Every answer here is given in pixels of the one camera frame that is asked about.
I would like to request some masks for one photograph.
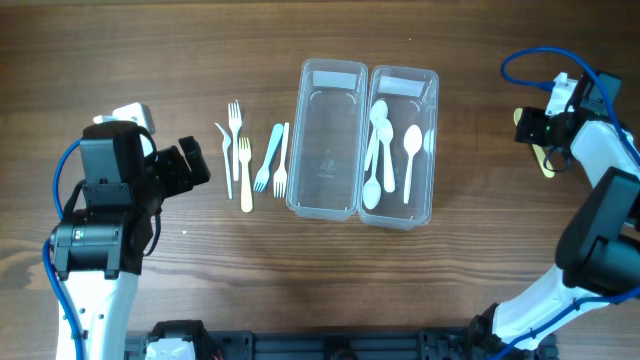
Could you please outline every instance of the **plastic spoon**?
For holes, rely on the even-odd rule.
[[[411,125],[404,134],[404,149],[409,155],[407,161],[407,175],[404,179],[404,203],[409,203],[409,194],[411,193],[411,172],[413,170],[413,156],[422,147],[422,131],[418,125]]]
[[[376,133],[371,135],[372,138],[376,138],[373,142],[373,167],[371,168],[371,177],[364,184],[362,188],[362,202],[367,209],[373,209],[378,206],[378,202],[380,202],[380,193],[382,190],[380,189],[380,183],[376,178],[376,170],[378,170],[378,153],[380,151],[380,142],[377,140],[378,136]]]
[[[371,132],[371,138],[369,138],[369,146],[367,147],[367,154],[364,157],[364,171],[369,171],[369,165],[371,165],[371,156],[373,155],[373,134],[378,131],[376,124],[378,120],[386,119],[389,115],[389,107],[387,103],[380,99],[373,104],[371,110],[369,110],[369,120],[373,124],[373,131]]]
[[[393,139],[393,127],[389,119],[378,120],[378,137],[384,146],[384,191],[394,192],[396,181],[393,178],[393,164],[391,164],[391,140]]]

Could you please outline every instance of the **wooden table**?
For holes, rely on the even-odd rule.
[[[195,135],[211,181],[165,202],[129,329],[202,319],[210,330],[465,325],[519,294],[554,261],[590,186],[576,166],[543,178],[513,142],[516,107],[548,94],[500,78],[515,50],[557,45],[625,79],[619,117],[640,125],[640,7],[624,1],[262,2],[0,10],[0,358],[49,359],[57,305],[40,251],[57,224],[51,178],[93,116],[152,109],[159,148]],[[433,219],[411,232],[298,218],[271,192],[255,210],[227,199],[227,102],[264,156],[293,122],[302,62],[322,57],[436,71],[441,80]],[[554,56],[515,63],[522,78],[579,68]],[[252,164],[255,173],[260,161]],[[78,154],[66,199],[83,177]],[[236,199],[239,186],[234,184]],[[611,306],[561,331],[562,359],[630,359],[640,306]]]

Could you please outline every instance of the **storage container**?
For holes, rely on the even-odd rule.
[[[362,63],[310,59],[302,67],[287,185],[287,206],[302,217],[343,221],[359,212],[363,223],[409,230],[431,219],[438,76],[430,70],[374,69],[367,97]],[[373,129],[368,111],[383,99],[394,136],[390,144],[395,191],[382,190],[374,209],[362,204],[370,171],[364,158]],[[407,153],[404,134],[418,125],[426,147],[414,157],[411,196],[403,202]],[[376,178],[383,184],[380,144]]]

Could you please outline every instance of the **wooden surface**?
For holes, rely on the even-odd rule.
[[[512,113],[548,94],[500,78],[502,59],[536,45],[570,48],[625,79],[619,117],[638,128],[640,25],[623,1],[283,2],[0,9],[0,358],[50,359],[57,305],[40,249],[56,225],[51,178],[97,114],[148,104],[159,148],[195,135],[211,182],[168,200],[129,322],[202,319],[210,330],[464,325],[519,294],[554,260],[589,192],[586,177],[543,178],[512,141]],[[261,159],[274,123],[293,122],[302,62],[402,65],[440,76],[433,219],[401,232],[298,218],[271,188],[255,210],[227,200],[221,135],[227,102]],[[552,79],[569,61],[514,64]],[[260,161],[252,163],[253,173]],[[62,176],[67,198],[78,154]],[[562,359],[631,359],[640,306],[584,316],[559,331]]]

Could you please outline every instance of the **plastic bin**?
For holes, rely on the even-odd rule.
[[[302,67],[293,131],[287,206],[298,216],[343,221],[356,211],[363,223],[409,230],[431,219],[438,76],[430,70],[393,66],[374,69],[367,98],[362,63],[309,59]],[[394,130],[390,150],[396,189],[382,190],[375,209],[362,204],[369,172],[364,158],[372,130],[368,110],[378,99],[389,107]],[[414,157],[409,204],[403,202],[407,154],[404,134],[416,124],[427,149]],[[382,146],[377,179],[382,184]]]

